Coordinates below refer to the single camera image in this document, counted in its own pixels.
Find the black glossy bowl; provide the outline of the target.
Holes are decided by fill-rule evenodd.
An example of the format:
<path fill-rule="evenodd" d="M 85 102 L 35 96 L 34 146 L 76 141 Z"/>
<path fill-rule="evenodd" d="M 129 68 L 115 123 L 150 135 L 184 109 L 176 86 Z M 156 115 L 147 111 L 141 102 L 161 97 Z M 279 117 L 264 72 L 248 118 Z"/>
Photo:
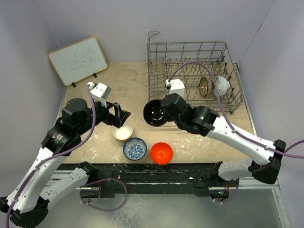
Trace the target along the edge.
<path fill-rule="evenodd" d="M 166 124 L 167 120 L 161 107 L 161 100 L 149 101 L 143 109 L 143 117 L 145 122 L 151 126 L 159 127 Z"/>

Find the brown rimmed cream bowl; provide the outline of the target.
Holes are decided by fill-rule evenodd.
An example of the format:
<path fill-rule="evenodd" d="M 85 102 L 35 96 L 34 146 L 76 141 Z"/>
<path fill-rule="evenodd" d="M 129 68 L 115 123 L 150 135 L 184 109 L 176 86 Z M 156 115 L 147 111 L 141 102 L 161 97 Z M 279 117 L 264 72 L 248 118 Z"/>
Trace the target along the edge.
<path fill-rule="evenodd" d="M 209 96 L 214 89 L 213 82 L 210 78 L 202 77 L 199 82 L 199 94 L 202 97 Z"/>

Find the grey wire dish rack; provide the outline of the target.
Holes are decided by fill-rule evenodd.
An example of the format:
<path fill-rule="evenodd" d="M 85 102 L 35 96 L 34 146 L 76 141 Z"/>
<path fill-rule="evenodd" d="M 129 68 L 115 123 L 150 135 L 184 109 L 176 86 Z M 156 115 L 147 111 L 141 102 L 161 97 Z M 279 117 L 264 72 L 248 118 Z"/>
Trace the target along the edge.
<path fill-rule="evenodd" d="M 175 73 L 185 85 L 184 99 L 191 106 L 207 106 L 220 111 L 214 93 L 204 95 L 200 80 L 209 73 L 222 76 L 230 83 L 228 91 L 220 97 L 226 113 L 233 114 L 243 103 L 239 87 L 237 64 L 224 41 L 158 42 L 158 31 L 148 33 L 148 100 L 163 99 L 168 93 L 165 81 Z"/>

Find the white ceramic bowl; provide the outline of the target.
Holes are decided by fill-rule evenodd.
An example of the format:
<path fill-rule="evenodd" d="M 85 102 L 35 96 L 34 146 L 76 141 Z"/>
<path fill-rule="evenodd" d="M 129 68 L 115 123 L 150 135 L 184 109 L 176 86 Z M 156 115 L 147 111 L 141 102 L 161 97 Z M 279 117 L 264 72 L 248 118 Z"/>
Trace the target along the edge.
<path fill-rule="evenodd" d="M 230 88 L 230 82 L 223 76 L 215 76 L 214 95 L 224 96 Z"/>

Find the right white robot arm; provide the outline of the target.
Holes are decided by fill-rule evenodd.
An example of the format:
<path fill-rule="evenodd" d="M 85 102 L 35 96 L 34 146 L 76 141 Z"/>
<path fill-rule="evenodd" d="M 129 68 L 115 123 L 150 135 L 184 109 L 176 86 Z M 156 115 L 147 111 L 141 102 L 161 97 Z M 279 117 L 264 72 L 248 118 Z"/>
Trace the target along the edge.
<path fill-rule="evenodd" d="M 245 154 L 246 160 L 218 162 L 211 174 L 212 182 L 222 186 L 232 179 L 253 177 L 265 184 L 277 180 L 286 143 L 259 138 L 235 125 L 229 125 L 224 116 L 205 106 L 191 107 L 178 94 L 170 94 L 161 100 L 161 107 L 177 127 L 220 141 Z"/>

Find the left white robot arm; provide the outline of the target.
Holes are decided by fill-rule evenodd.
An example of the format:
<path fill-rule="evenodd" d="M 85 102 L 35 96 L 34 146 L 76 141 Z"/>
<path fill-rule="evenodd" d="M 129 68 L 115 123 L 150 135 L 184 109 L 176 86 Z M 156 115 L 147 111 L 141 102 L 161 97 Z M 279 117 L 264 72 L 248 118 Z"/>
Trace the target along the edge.
<path fill-rule="evenodd" d="M 98 180 L 98 169 L 89 162 L 82 162 L 56 184 L 47 187 L 49 179 L 66 158 L 93 134 L 99 123 L 122 127 L 131 113 L 118 103 L 91 99 L 92 107 L 82 98 L 71 99 L 62 109 L 44 138 L 38 155 L 14 191 L 0 199 L 0 210 L 6 213 L 5 226 L 10 222 L 23 228 L 34 228 L 47 216 L 50 208 L 73 189 L 93 186 Z"/>

